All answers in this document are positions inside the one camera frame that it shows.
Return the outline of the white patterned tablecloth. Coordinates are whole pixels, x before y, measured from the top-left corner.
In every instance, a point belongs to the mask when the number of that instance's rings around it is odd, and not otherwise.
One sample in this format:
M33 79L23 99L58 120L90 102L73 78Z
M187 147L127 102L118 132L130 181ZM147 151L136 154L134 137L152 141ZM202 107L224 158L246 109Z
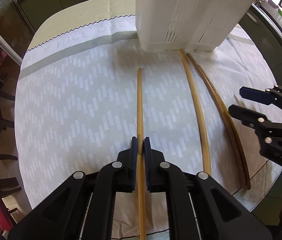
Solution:
M97 172L137 135L137 69L142 69L144 136L182 171L203 170L196 113L179 51L144 52L134 16L100 21L26 52L15 101L15 137L24 190L34 209L75 171ZM282 122L282 110L241 98L241 87L273 87L273 74L238 25L211 53L193 51L226 107ZM251 211L282 167L260 156L254 130L234 120L251 190L241 187L222 119L191 63L209 141L212 177Z

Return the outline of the white plastic utensil basket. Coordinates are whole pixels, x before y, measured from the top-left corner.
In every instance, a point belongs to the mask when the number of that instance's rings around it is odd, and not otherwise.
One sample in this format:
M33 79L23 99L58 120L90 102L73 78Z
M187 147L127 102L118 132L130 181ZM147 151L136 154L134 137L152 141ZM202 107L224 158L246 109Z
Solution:
M255 0L136 0L136 29L144 51L220 46Z

